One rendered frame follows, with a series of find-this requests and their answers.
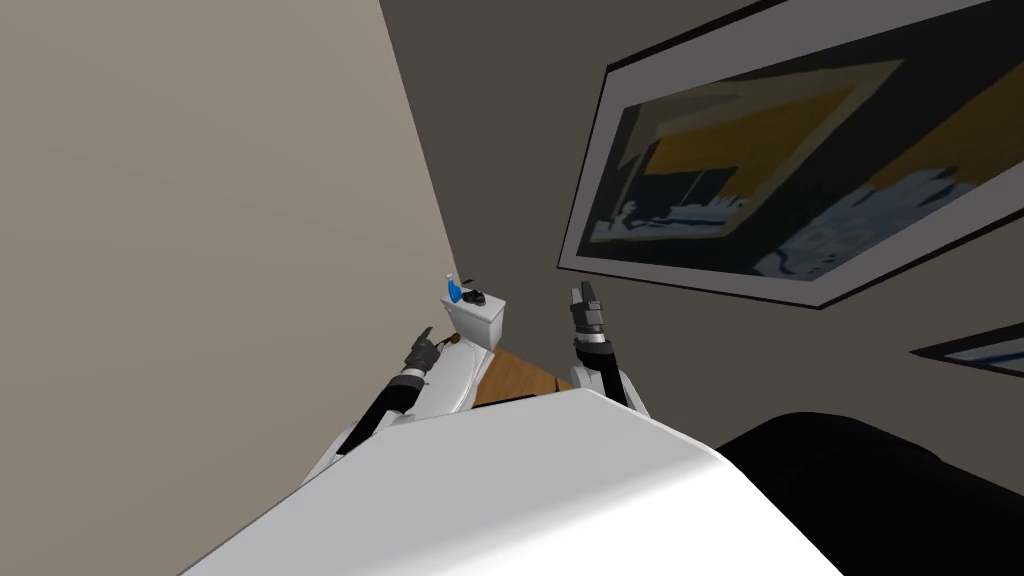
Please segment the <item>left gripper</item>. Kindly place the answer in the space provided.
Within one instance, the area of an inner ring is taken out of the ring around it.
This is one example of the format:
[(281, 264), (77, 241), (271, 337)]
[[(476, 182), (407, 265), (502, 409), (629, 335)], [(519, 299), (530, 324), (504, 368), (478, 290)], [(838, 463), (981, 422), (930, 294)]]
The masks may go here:
[(404, 360), (406, 370), (413, 369), (428, 373), (438, 361), (440, 352), (429, 338), (431, 331), (432, 328), (427, 327), (411, 346)]

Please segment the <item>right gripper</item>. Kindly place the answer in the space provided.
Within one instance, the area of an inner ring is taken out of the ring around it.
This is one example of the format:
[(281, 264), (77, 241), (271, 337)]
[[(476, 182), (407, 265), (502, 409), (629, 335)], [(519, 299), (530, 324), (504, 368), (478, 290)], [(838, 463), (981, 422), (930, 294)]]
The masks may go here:
[(582, 281), (579, 288), (570, 289), (570, 314), (579, 339), (604, 339), (603, 308), (597, 301), (590, 281)]

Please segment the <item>white toilet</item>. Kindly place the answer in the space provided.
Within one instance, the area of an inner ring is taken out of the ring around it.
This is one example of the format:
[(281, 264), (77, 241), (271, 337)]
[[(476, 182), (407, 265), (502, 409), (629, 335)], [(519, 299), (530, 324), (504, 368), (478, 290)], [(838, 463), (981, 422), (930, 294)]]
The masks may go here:
[(460, 339), (441, 347), (426, 374), (425, 386), (409, 411), (417, 420), (471, 409), (502, 336), (504, 300), (485, 295), (478, 306), (443, 295), (440, 301)]

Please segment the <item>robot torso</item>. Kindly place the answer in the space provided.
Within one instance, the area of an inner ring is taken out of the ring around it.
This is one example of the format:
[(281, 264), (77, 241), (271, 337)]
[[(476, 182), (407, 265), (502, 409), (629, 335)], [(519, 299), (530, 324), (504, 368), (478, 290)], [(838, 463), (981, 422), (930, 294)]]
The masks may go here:
[(182, 576), (842, 576), (730, 462), (591, 390), (386, 428)]

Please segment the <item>large framed yellow blue picture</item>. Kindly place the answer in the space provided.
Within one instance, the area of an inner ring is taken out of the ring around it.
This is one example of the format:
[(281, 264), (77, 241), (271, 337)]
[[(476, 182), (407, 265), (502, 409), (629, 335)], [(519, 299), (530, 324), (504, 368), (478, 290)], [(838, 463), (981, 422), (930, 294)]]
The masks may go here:
[(605, 71), (558, 265), (824, 308), (1024, 217), (1024, 0), (757, 0)]

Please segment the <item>small dark framed picture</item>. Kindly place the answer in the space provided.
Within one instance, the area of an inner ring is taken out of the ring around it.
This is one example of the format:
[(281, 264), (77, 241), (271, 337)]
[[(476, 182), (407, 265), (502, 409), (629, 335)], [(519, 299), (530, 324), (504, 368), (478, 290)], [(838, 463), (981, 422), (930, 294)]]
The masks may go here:
[(1024, 322), (913, 349), (912, 354), (1024, 378)]

